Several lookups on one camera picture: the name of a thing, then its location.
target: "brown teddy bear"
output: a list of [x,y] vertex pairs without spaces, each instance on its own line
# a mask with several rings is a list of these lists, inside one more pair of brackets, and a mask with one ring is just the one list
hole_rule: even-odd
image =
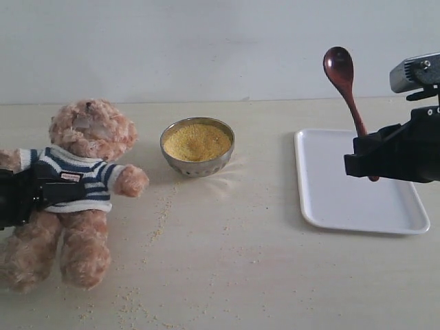
[[0,281],[14,292],[29,292],[49,276],[62,232],[63,281],[83,289],[101,283],[111,262],[106,246],[110,193],[139,197],[149,184],[141,168],[113,163],[133,148],[138,133],[106,100],[62,107],[52,117],[49,136],[51,145],[43,150],[0,150],[0,168],[16,173],[44,162],[61,177],[81,178],[87,195],[35,212],[0,245]]

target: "wall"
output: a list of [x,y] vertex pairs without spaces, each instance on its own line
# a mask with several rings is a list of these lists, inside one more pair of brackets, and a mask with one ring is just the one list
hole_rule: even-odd
[[328,48],[355,61],[356,96],[389,96],[406,57],[440,51],[438,0],[0,0],[0,103],[338,97]]

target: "white table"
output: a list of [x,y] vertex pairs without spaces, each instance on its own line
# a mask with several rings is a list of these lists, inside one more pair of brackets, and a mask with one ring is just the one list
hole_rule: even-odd
[[[376,130],[433,102],[358,105]],[[57,108],[0,107],[0,146],[45,146]],[[417,185],[432,222],[420,236],[324,232],[301,217],[294,133],[352,129],[343,101],[120,109],[140,132],[121,162],[144,168],[151,186],[141,199],[113,198],[107,277],[83,292],[65,287],[55,267],[31,294],[0,295],[0,329],[438,329],[437,183]],[[232,161],[214,177],[184,179],[161,155],[162,130],[189,116],[216,117],[236,133]]]

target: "teddy bear leg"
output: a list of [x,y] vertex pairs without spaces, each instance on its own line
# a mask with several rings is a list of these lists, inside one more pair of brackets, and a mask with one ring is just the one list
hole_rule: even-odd
[[64,244],[60,270],[66,284],[90,290],[103,280],[111,263],[107,218],[100,210],[61,214]]
[[2,287],[25,294],[49,275],[63,227],[56,214],[32,214],[30,222],[16,227],[0,245]]

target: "metal bowl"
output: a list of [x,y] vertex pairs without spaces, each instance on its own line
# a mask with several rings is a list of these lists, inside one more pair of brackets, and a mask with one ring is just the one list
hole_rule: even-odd
[[[169,155],[164,148],[165,141],[174,132],[178,131],[182,127],[186,127],[191,124],[205,124],[221,129],[229,137],[231,141],[231,147],[223,155],[204,162],[187,162]],[[207,177],[220,171],[230,161],[232,152],[234,151],[234,140],[235,136],[233,130],[224,122],[221,122],[220,120],[214,118],[192,117],[175,122],[167,129],[165,129],[165,131],[160,136],[160,148],[162,150],[162,155],[164,155],[168,164],[177,172],[187,177]]]

